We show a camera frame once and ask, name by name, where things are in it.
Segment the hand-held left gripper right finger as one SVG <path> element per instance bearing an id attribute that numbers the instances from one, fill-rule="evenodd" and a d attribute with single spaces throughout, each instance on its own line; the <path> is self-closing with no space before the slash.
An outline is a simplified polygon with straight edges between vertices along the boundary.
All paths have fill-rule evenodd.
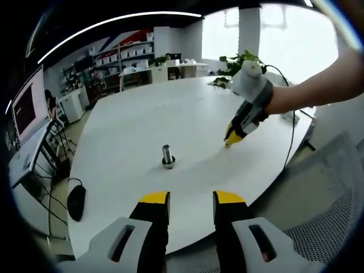
<path id="1" fill-rule="evenodd" d="M 293 240 L 263 217 L 253 217 L 245 200 L 213 192 L 213 218 L 221 272 L 321 272 L 321 262 L 295 251 Z"/>

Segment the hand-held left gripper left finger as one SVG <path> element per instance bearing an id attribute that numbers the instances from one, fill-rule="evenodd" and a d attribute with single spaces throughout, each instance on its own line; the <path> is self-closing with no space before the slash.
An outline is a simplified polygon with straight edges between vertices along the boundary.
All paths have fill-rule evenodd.
<path id="1" fill-rule="evenodd" d="M 170 192 L 149 193 L 89 242 L 86 253 L 58 272 L 162 272 L 168 244 Z"/>

